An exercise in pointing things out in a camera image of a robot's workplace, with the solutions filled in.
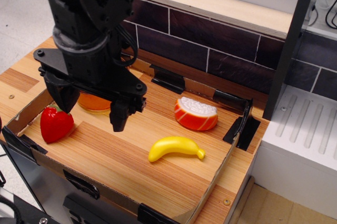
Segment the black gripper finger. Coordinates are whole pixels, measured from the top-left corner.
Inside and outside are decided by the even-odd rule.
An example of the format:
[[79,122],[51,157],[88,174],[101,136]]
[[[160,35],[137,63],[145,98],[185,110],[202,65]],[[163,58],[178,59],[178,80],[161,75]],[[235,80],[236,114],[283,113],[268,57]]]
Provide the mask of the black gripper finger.
[[67,114],[70,113],[80,96],[80,91],[52,73],[45,73],[44,81],[57,106]]
[[133,113],[130,102],[117,100],[111,103],[110,123],[114,132],[122,132],[125,128],[128,117]]

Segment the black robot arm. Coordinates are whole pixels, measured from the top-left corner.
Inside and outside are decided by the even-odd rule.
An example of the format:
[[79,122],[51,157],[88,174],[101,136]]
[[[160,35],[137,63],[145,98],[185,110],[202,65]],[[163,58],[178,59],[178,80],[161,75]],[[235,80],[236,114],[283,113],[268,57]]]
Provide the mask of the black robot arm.
[[110,101],[110,122],[124,130],[128,117],[145,106],[146,85],[128,71],[136,56],[123,61],[124,45],[138,46],[122,26],[133,14],[133,0],[48,0],[54,18],[54,49],[34,58],[59,108],[70,112],[80,93]]

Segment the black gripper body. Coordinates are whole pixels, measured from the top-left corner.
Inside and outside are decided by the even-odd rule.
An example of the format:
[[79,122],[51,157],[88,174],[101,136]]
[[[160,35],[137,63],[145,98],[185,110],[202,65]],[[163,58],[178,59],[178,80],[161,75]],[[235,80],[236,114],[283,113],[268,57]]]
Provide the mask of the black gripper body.
[[84,44],[55,28],[53,39],[56,48],[40,48],[33,53],[43,77],[52,73],[79,91],[111,102],[126,100],[133,113],[143,111],[146,85],[127,69],[137,59],[137,44],[124,28],[115,28]]

